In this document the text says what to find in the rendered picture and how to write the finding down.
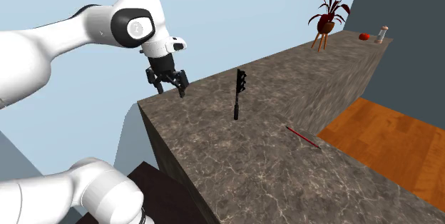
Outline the glass pepper mill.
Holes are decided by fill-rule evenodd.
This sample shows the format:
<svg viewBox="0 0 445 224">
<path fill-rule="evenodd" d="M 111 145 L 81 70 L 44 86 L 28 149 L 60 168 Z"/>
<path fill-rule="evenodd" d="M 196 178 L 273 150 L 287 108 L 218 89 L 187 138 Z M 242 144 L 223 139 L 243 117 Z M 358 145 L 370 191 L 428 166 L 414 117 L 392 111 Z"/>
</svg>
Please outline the glass pepper mill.
<svg viewBox="0 0 445 224">
<path fill-rule="evenodd" d="M 376 39 L 374 40 L 374 42 L 376 44 L 381 44 L 383 42 L 385 33 L 387 32 L 389 28 L 387 26 L 382 26 L 380 32 L 378 33 Z"/>
</svg>

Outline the red pencil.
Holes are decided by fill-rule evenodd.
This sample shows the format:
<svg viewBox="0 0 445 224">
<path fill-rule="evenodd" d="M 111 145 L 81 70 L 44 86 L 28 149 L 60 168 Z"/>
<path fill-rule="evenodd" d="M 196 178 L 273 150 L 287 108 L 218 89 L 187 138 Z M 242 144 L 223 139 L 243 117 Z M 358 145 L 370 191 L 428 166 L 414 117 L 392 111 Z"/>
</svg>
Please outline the red pencil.
<svg viewBox="0 0 445 224">
<path fill-rule="evenodd" d="M 299 136 L 300 138 L 302 138 L 303 140 L 307 141 L 308 143 L 310 143 L 311 145 L 313 145 L 315 148 L 318 148 L 321 150 L 321 148 L 314 142 L 312 142 L 311 140 L 309 140 L 308 138 L 304 137 L 302 134 L 298 133 L 297 131 L 295 131 L 294 129 L 285 126 L 286 129 L 288 129 L 289 131 L 293 132 L 294 134 L 296 134 L 297 136 Z"/>
</svg>

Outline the black spatula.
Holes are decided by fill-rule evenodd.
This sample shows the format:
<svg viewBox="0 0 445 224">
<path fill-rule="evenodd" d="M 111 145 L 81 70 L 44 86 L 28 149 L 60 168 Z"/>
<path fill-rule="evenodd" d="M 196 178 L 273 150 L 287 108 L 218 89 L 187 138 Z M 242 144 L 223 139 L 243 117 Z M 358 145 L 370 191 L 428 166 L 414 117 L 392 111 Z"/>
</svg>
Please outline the black spatula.
<svg viewBox="0 0 445 224">
<path fill-rule="evenodd" d="M 236 90 L 235 90 L 235 106 L 234 106 L 234 119 L 237 120 L 239 116 L 239 93 L 245 90 L 247 74 L 237 69 L 237 80 L 236 80 Z"/>
</svg>

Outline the red potted plant on stand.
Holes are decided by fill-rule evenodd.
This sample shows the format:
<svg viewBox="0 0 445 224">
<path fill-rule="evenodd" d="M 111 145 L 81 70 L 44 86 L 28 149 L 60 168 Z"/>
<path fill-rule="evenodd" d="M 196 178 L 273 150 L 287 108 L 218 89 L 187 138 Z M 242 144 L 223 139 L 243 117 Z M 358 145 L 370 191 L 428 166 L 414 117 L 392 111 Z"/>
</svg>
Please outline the red potted plant on stand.
<svg viewBox="0 0 445 224">
<path fill-rule="evenodd" d="M 349 5 L 344 4 L 343 0 L 323 0 L 323 4 L 319 7 L 325 7 L 326 12 L 324 14 L 315 14 L 308 21 L 310 24 L 312 20 L 319 18 L 319 21 L 317 22 L 317 35 L 311 45 L 313 48 L 317 40 L 320 39 L 317 49 L 318 51 L 320 51 L 320 49 L 326 49 L 329 33 L 335 26 L 334 20 L 337 20 L 340 24 L 343 24 L 346 21 L 341 15 L 337 14 L 337 10 L 343 9 L 347 14 L 350 14 L 351 12 Z"/>
</svg>

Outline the dark robot stand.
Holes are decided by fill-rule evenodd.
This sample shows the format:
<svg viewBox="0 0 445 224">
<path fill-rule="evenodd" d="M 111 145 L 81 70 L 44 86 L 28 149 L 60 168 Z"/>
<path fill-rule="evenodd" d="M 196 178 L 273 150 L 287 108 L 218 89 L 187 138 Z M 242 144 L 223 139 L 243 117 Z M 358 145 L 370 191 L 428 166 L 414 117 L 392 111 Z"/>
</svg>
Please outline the dark robot stand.
<svg viewBox="0 0 445 224">
<path fill-rule="evenodd" d="M 143 208 L 155 224 L 207 224 L 186 187 L 143 161 L 128 177 L 144 194 Z"/>
</svg>

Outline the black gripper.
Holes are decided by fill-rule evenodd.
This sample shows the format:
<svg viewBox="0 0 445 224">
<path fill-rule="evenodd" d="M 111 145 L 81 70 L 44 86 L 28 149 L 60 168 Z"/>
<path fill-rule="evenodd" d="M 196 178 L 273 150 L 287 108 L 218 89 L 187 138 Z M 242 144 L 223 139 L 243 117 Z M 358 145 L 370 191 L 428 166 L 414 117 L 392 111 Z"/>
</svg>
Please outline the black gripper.
<svg viewBox="0 0 445 224">
<path fill-rule="evenodd" d="M 159 94 L 163 93 L 161 79 L 168 79 L 168 82 L 177 88 L 181 98 L 185 96 L 185 90 L 189 85 L 188 78 L 184 70 L 175 71 L 175 63 L 172 54 L 167 54 L 159 58 L 149 58 L 150 67 L 145 70 L 149 84 L 157 89 Z"/>
</svg>

